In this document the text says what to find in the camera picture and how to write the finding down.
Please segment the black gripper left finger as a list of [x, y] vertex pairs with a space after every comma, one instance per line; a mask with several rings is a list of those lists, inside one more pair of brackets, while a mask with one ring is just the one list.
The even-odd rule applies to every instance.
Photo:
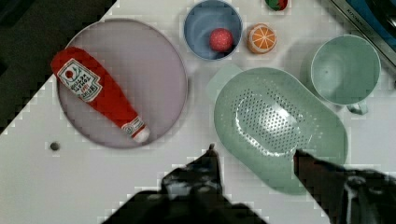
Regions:
[[222, 201], [223, 186], [215, 144], [210, 144], [198, 159], [166, 175], [161, 181], [161, 194], [170, 202], [210, 204]]

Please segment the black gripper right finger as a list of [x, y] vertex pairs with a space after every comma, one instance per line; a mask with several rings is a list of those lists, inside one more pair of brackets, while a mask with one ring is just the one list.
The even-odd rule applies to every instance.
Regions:
[[347, 169], [300, 149], [293, 156], [293, 170], [331, 224], [396, 224], [393, 176]]

